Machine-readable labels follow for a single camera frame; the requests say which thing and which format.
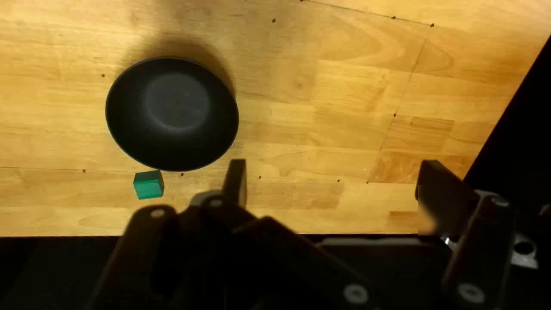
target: green cube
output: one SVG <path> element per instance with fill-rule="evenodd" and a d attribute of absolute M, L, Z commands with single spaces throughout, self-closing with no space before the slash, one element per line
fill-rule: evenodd
<path fill-rule="evenodd" d="M 135 189 L 138 199 L 150 199 L 162 196 L 166 184 L 161 170 L 138 172 L 135 175 Z"/>

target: wooden surface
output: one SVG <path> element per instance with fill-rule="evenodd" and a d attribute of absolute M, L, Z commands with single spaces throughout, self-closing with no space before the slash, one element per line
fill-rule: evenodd
<path fill-rule="evenodd" d="M 551 1 L 2 0 L 0 236 L 121 234 L 185 208 L 249 160 L 250 210 L 300 232 L 426 232 L 422 158 L 464 175 L 551 31 Z M 237 89 L 219 162 L 138 201 L 107 131 L 113 81 L 149 56 L 202 62 Z"/>

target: wood grain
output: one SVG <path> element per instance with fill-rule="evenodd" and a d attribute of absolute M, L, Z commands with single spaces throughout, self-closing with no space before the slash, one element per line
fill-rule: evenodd
<path fill-rule="evenodd" d="M 551 31 L 545 0 L 4 0 L 0 234 L 121 234 L 150 203 L 180 210 L 249 160 L 250 210 L 300 232 L 426 232 L 419 163 L 466 175 Z M 197 60 L 237 93 L 216 163 L 149 167 L 106 124 L 114 79 L 144 58 Z"/>

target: green block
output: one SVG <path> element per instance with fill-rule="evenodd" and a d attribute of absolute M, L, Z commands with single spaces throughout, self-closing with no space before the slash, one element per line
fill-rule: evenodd
<path fill-rule="evenodd" d="M 166 184 L 162 180 L 161 170 L 138 172 L 135 175 L 135 189 L 137 189 L 138 199 L 162 196 Z"/>

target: wooden table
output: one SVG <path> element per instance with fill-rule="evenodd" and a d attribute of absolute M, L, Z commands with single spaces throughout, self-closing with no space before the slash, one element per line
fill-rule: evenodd
<path fill-rule="evenodd" d="M 250 210 L 300 232 L 426 232 L 422 158 L 464 175 L 551 29 L 551 1 L 2 0 L 0 236 L 121 234 L 249 160 Z M 106 96 L 144 58 L 193 58 L 237 89 L 219 162 L 166 172 L 114 143 Z"/>

